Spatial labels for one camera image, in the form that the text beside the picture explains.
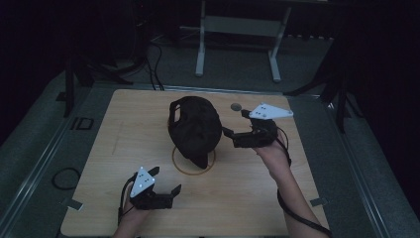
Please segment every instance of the metal stand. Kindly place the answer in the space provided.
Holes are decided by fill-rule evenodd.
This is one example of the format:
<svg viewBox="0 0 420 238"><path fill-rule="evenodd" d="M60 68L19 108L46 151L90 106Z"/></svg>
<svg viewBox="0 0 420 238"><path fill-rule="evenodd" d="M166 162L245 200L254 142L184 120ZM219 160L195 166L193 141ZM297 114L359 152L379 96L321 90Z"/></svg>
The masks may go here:
<svg viewBox="0 0 420 238"><path fill-rule="evenodd" d="M243 34L263 37L274 37L274 47L268 51L268 59L272 72L272 80L281 81L277 64L277 53L283 38L287 20L290 16L291 8L288 7L284 13L282 21L255 20L243 18L229 18L219 16L206 16L206 1L201 1L201 21L200 21L200 47L198 49L196 76L202 76L204 71L205 44L204 37L206 32L219 32L228 34Z"/></svg>

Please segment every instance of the small round object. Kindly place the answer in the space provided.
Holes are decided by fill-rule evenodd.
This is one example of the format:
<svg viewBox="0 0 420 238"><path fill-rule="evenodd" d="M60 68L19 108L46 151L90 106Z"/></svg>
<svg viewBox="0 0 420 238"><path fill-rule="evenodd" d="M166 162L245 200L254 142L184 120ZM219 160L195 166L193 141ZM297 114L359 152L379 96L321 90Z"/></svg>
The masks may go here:
<svg viewBox="0 0 420 238"><path fill-rule="evenodd" d="M242 106L239 103L232 103L231 109L234 110L234 111L241 111Z"/></svg>

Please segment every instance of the white metal leg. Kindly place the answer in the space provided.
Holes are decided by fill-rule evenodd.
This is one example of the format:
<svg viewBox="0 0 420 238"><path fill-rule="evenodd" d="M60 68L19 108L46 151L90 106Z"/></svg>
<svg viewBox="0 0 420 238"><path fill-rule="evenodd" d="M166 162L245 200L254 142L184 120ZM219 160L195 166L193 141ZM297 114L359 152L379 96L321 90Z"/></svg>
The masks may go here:
<svg viewBox="0 0 420 238"><path fill-rule="evenodd" d="M202 76L204 71L204 57L206 54L206 49L204 45L204 23L205 23L205 11L206 10L206 1L201 1L201 20L200 20L200 47L198 49L198 57L197 57L197 66L195 67L195 75Z"/></svg>
<svg viewBox="0 0 420 238"><path fill-rule="evenodd" d="M278 53L278 48L280 47L281 40L283 39L284 30L286 29L290 12L291 12L291 8L288 7L286 9L286 12L284 13L283 21L281 22L280 28L278 29L277 36L275 37L274 48L271 51L268 51L268 59L269 59L269 65L271 67L272 80L275 82L281 81L276 57Z"/></svg>

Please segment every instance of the human hand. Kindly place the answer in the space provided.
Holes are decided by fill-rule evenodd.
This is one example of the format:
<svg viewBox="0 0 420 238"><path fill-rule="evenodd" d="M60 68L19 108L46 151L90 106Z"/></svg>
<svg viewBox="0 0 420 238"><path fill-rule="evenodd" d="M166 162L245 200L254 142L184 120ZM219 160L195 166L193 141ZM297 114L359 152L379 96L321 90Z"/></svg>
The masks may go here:
<svg viewBox="0 0 420 238"><path fill-rule="evenodd" d="M281 130L278 129L277 139L284 145L284 139L281 133ZM278 179L278 176L281 174L290 172L288 157L286 156L287 152L277 141L273 141L269 146L253 148L253 150L262 158L262 161L268 168L269 174L274 179Z"/></svg>
<svg viewBox="0 0 420 238"><path fill-rule="evenodd" d="M130 201L130 192L133 185L130 184L127 188L126 200L124 202L123 216L120 222L129 222L140 226L146 217L151 213L151 210L137 209L134 204Z"/></svg>

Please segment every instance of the vr controller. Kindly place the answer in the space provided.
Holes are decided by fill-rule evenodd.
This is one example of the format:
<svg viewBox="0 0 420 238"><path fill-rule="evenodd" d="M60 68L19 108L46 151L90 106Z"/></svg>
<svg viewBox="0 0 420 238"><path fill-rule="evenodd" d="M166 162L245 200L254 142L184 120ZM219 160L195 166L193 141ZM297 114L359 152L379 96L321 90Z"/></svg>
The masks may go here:
<svg viewBox="0 0 420 238"><path fill-rule="evenodd" d="M148 172L143 167L140 167L139 171L127 180L121 194L121 202L118 212L119 221L121 220L121 217L124 216L123 198L125 190L127 185L132 181L134 184L130 190L130 202L133 203L134 207L141 210L172 208L173 199L181 192L181 184L174 188L170 194L156 194L154 192L154 176L157 175L158 172L159 167L154 167Z"/></svg>
<svg viewBox="0 0 420 238"><path fill-rule="evenodd" d="M222 127L223 134L232 139L235 148L259 148L270 145L277 138L277 125L271 119L262 120L250 118L250 111L242 110L242 116L250 119L253 131L237 133Z"/></svg>
<svg viewBox="0 0 420 238"><path fill-rule="evenodd" d="M241 110L241 114L251 120L253 130L235 133L222 127L223 134L232 139L235 148L260 148L270 145L278 136L277 125L272 118L292 116L293 112L262 103L252 112Z"/></svg>

